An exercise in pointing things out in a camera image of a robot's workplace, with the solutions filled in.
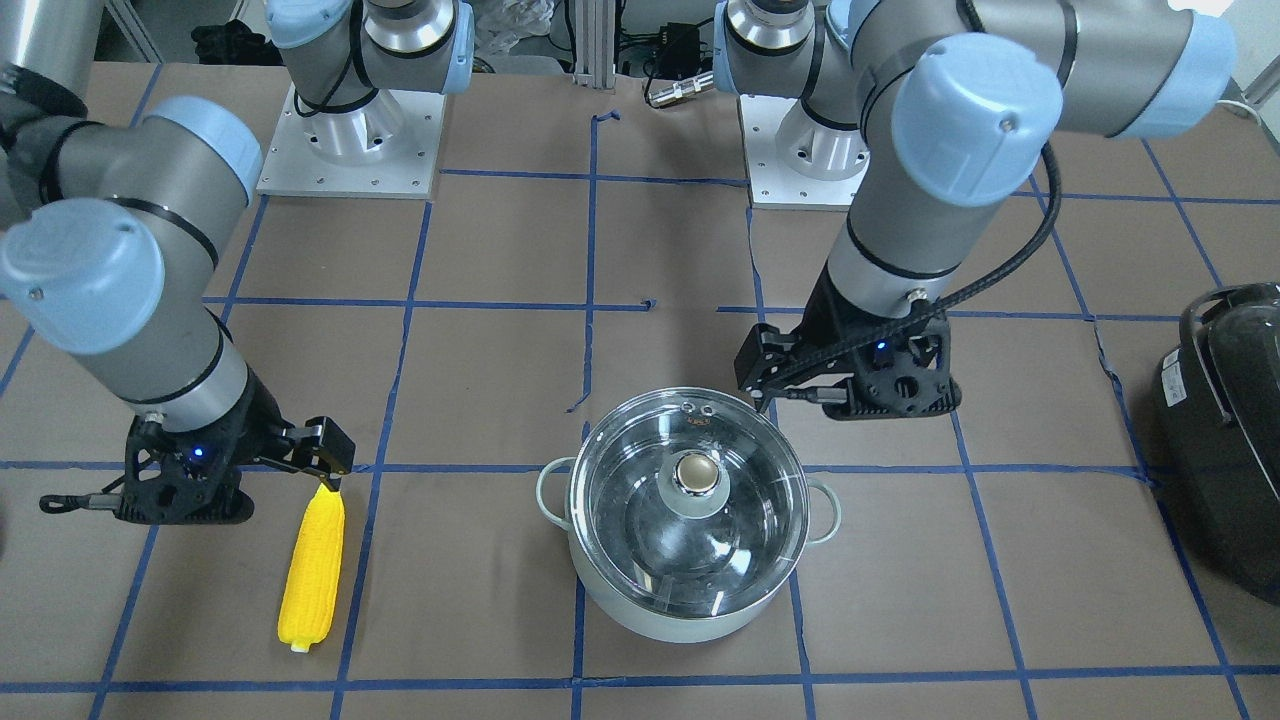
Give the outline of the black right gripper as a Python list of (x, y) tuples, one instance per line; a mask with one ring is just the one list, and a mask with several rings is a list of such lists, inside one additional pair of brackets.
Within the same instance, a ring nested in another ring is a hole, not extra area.
[(204, 428), (172, 432), (133, 420), (125, 438), (124, 519), (145, 525), (242, 523), (253, 512), (239, 488), (242, 466), (303, 471), (338, 489), (355, 451), (329, 416), (301, 427), (285, 420), (270, 391), (251, 375), (230, 411)]

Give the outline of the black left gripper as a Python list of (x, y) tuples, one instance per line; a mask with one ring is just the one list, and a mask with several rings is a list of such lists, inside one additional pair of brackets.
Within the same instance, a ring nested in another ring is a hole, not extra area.
[(792, 332), (767, 323), (749, 331), (735, 357), (739, 388), (759, 413), (791, 398), (837, 421), (955, 411), (963, 389), (950, 370), (950, 324), (922, 292), (908, 300), (905, 318), (877, 316), (820, 275)]

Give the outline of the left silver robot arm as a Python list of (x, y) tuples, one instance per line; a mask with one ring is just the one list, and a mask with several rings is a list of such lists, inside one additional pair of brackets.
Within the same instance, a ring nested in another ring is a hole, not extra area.
[(870, 154), (799, 325), (754, 325), (733, 363), (759, 413), (841, 421), (960, 404), (945, 314), (1048, 238), (1055, 131), (1180, 135), (1238, 56), (1224, 15), (1167, 1), (723, 1), (714, 36), (718, 88), (794, 97)]

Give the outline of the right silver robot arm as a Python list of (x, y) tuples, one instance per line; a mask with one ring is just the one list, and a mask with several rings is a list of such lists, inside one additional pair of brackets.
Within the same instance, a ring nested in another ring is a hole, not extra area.
[(36, 334), (134, 414), (123, 471), (47, 514), (145, 525), (237, 524), (241, 470), (316, 477), (337, 492), (355, 442), (329, 416), (288, 421), (204, 291), (262, 169), (246, 123), (198, 96), (137, 126), (84, 104), (104, 4), (3, 4), (3, 293)]

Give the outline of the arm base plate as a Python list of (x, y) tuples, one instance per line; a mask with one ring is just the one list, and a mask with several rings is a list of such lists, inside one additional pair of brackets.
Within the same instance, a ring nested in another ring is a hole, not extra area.
[(447, 100), (383, 90), (355, 111), (302, 117), (291, 90), (256, 190), (291, 197), (429, 200)]
[(755, 209), (849, 209), (870, 163), (858, 131), (817, 123), (796, 99), (744, 95), (739, 110)]

